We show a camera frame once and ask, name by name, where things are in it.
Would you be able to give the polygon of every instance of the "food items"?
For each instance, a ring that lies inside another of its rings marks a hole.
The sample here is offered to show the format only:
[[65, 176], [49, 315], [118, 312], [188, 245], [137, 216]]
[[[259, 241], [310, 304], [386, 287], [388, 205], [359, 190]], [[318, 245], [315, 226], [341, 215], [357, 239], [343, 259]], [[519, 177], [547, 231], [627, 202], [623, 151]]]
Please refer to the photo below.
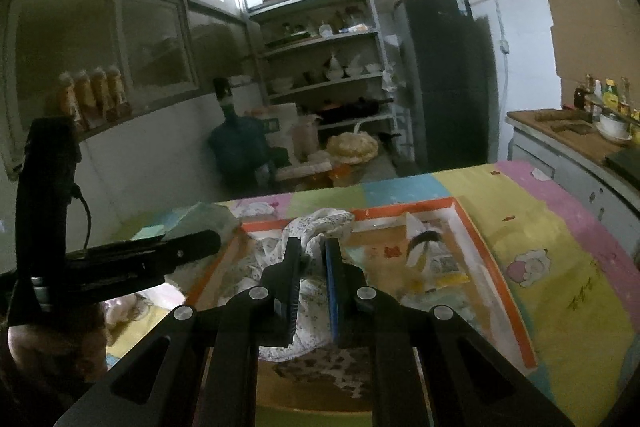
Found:
[[76, 99], [74, 80], [71, 77], [71, 74], [68, 71], [65, 71], [65, 73], [60, 74], [59, 80], [60, 92], [58, 93], [58, 101], [60, 102], [60, 109], [64, 114], [73, 119], [76, 131], [86, 131], [87, 124], [82, 117], [82, 112], [78, 105], [78, 99]]
[[94, 92], [95, 101], [102, 117], [107, 122], [113, 122], [118, 119], [116, 105], [113, 102], [107, 82], [107, 74], [100, 67], [95, 68], [91, 74], [91, 87]]
[[625, 116], [631, 116], [631, 102], [629, 93], [629, 79], [626, 76], [622, 77], [622, 94], [618, 99], [618, 111]]
[[615, 80], [607, 79], [604, 92], [602, 93], [602, 101], [604, 105], [613, 110], [618, 110], [618, 88]]
[[127, 100], [127, 93], [124, 90], [122, 74], [116, 66], [111, 66], [107, 70], [107, 83], [109, 92], [116, 106], [118, 118], [130, 116], [132, 112], [131, 105], [129, 100]]
[[89, 128], [92, 129], [104, 123], [91, 88], [91, 80], [86, 71], [82, 70], [76, 75], [74, 90], [80, 111]]
[[378, 155], [378, 142], [366, 132], [344, 132], [332, 136], [326, 150], [339, 162], [355, 165], [375, 158]]

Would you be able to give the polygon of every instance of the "kitchen counter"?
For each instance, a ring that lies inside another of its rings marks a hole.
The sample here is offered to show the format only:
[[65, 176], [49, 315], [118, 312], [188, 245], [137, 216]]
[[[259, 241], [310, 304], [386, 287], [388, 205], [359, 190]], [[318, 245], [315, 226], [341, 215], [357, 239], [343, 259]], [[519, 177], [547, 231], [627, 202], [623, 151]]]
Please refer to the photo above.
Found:
[[593, 132], [554, 131], [580, 120], [539, 121], [536, 116], [553, 110], [513, 111], [506, 122], [513, 125], [510, 159], [526, 160], [542, 170], [572, 196], [640, 261], [640, 191], [604, 165], [605, 156], [619, 147]]

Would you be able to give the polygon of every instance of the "glass cabinet door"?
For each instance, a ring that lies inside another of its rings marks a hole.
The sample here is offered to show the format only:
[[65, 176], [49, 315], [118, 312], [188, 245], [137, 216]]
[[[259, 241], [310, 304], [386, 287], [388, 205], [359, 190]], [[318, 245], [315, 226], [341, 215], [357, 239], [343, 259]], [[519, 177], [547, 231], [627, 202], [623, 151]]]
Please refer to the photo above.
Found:
[[15, 0], [13, 69], [19, 126], [15, 139], [24, 138], [31, 121], [61, 114], [58, 77], [68, 71], [92, 71], [118, 64], [114, 0]]
[[136, 105], [150, 108], [157, 100], [197, 89], [177, 4], [122, 0], [121, 20]]

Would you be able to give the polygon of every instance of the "drawer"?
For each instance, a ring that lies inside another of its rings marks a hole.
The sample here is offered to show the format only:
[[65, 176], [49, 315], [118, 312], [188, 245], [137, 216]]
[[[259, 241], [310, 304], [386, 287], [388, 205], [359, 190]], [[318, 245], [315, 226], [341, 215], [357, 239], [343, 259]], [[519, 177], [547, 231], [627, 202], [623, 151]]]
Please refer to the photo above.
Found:
[[556, 174], [556, 170], [553, 167], [544, 163], [541, 159], [536, 158], [531, 153], [527, 152], [526, 150], [522, 149], [521, 147], [515, 144], [511, 148], [511, 159], [526, 161], [531, 166], [544, 172], [550, 178], [553, 178], [554, 175]]
[[559, 160], [554, 181], [580, 201], [593, 216], [598, 217], [600, 207], [596, 200], [604, 191], [604, 185], [590, 172], [571, 160], [565, 158], [559, 158]]
[[551, 168], [558, 168], [559, 157], [557, 152], [547, 148], [538, 140], [530, 138], [526, 134], [520, 133], [517, 130], [513, 134], [513, 147], [516, 146], [520, 149], [526, 150], [530, 155], [535, 156], [535, 158], [538, 158]]

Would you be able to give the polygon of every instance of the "bowl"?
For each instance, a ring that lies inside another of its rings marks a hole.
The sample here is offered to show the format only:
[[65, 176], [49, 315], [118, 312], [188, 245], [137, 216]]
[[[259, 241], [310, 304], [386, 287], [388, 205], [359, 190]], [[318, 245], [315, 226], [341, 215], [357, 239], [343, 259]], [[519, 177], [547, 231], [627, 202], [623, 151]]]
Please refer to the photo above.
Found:
[[362, 74], [362, 66], [352, 66], [351, 68], [346, 68], [345, 71], [349, 76], [359, 76]]
[[367, 64], [366, 66], [364, 66], [364, 68], [367, 70], [367, 73], [371, 74], [380, 73], [380, 71], [382, 71], [382, 66], [377, 62]]
[[604, 130], [604, 126], [602, 125], [602, 122], [596, 122], [596, 129], [598, 130], [598, 132], [600, 133], [600, 135], [605, 139], [610, 141], [611, 143], [614, 143], [615, 145], [620, 145], [620, 147], [624, 147], [626, 145], [628, 145], [631, 142], [631, 135], [630, 134], [624, 134], [622, 136], [612, 136], [610, 135], [608, 132], [606, 132]]
[[290, 91], [293, 87], [293, 77], [283, 76], [271, 81], [271, 88], [277, 93]]
[[610, 116], [600, 116], [600, 126], [602, 130], [609, 136], [614, 138], [623, 138], [628, 136], [629, 124], [618, 120], [617, 118], [611, 118]]
[[342, 68], [339, 70], [326, 70], [324, 72], [324, 76], [326, 76], [330, 81], [335, 82], [344, 76], [344, 70]]

